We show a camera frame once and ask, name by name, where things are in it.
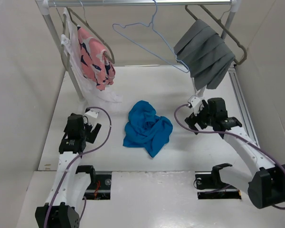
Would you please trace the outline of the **blue t shirt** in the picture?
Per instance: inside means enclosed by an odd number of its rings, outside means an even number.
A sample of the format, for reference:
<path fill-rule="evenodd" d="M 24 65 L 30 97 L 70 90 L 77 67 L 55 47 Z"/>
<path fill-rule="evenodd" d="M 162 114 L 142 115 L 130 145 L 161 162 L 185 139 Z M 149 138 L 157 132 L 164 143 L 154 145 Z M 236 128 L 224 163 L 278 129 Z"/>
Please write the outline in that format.
<path fill-rule="evenodd" d="M 157 116 L 156 110 L 146 101 L 137 102 L 128 114 L 123 146 L 144 148 L 154 158 L 169 142 L 173 125 L 164 116 Z"/>

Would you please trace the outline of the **light blue wire hanger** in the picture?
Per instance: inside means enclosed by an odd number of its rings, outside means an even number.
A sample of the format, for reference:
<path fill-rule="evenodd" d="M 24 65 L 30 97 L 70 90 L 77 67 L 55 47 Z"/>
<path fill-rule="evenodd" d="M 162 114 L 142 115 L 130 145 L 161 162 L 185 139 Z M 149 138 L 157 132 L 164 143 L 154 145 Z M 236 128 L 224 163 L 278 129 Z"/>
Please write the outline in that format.
<path fill-rule="evenodd" d="M 184 31 L 179 5 L 161 5 L 155 0 L 145 6 L 110 6 L 109 11 L 118 65 L 167 65 L 188 74 L 188 67 L 173 52 Z"/>

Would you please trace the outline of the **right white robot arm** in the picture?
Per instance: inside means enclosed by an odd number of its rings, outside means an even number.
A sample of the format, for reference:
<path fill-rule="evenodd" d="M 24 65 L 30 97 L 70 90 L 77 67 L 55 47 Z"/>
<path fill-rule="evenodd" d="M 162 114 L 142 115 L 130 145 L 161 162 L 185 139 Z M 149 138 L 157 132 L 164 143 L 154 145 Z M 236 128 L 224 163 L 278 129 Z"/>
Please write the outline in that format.
<path fill-rule="evenodd" d="M 210 181 L 215 187 L 229 184 L 245 192 L 252 204 L 258 208 L 273 206 L 285 202 L 285 165 L 266 155 L 248 136 L 242 123 L 235 117 L 229 117 L 223 98 L 211 98 L 207 101 L 197 96 L 188 100 L 192 114 L 185 123 L 195 134 L 206 133 L 205 128 L 212 127 L 244 161 L 250 174 L 245 174 L 223 163 L 212 168 Z"/>

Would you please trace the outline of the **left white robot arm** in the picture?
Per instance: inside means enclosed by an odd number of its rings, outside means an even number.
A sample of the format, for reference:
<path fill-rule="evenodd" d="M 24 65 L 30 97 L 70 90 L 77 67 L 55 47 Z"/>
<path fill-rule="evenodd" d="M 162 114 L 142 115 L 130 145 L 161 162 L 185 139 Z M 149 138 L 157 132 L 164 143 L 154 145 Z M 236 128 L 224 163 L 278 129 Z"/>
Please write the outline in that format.
<path fill-rule="evenodd" d="M 58 167 L 44 206 L 36 208 L 35 219 L 40 228 L 77 228 L 79 207 L 85 191 L 96 184 L 92 165 L 80 165 L 87 143 L 94 143 L 101 125 L 95 123 L 97 111 L 84 115 L 72 113 L 67 118 L 59 145 Z"/>

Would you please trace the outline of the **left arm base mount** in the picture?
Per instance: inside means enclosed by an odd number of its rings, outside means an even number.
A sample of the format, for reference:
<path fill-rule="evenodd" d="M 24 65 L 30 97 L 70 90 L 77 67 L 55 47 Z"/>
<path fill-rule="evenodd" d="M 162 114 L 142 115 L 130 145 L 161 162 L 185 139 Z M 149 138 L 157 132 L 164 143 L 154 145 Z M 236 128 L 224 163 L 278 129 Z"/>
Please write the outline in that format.
<path fill-rule="evenodd" d="M 96 172 L 95 179 L 85 191 L 87 200 L 110 200 L 112 186 L 112 172 Z"/>

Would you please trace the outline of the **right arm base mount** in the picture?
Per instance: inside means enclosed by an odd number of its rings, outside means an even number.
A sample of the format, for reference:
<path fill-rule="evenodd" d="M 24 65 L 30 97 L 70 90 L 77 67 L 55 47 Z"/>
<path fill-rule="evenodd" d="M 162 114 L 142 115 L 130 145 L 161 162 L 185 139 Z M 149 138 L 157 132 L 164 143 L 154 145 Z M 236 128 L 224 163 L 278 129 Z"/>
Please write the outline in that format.
<path fill-rule="evenodd" d="M 199 200 L 242 200 L 241 192 L 229 184 L 216 184 L 211 172 L 195 172 L 194 188 Z"/>

